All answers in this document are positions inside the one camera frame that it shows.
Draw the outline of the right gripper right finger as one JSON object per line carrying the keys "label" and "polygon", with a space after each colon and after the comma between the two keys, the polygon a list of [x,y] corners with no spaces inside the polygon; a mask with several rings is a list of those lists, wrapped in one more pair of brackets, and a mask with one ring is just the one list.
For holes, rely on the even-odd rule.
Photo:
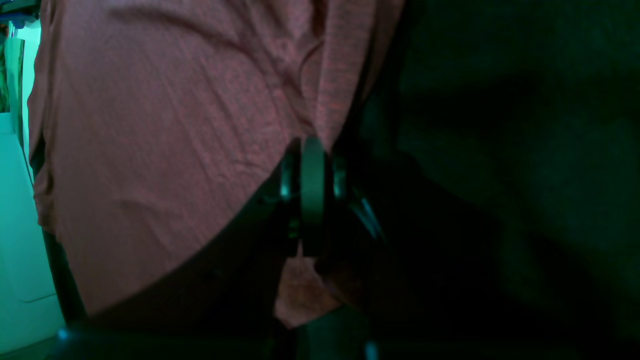
{"label": "right gripper right finger", "polygon": [[320,257],[329,246],[333,223],[354,221],[377,241],[386,235],[364,192],[348,178],[343,157],[329,156],[317,137],[307,137],[301,153],[301,244],[304,257]]}

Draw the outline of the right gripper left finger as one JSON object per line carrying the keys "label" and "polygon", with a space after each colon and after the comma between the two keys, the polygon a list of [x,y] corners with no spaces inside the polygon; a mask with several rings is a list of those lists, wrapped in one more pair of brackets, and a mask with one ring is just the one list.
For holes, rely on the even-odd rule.
{"label": "right gripper left finger", "polygon": [[295,137],[286,146],[278,166],[279,203],[281,203],[285,218],[282,246],[285,255],[289,258],[294,258],[297,255],[302,234],[301,161],[302,140]]}

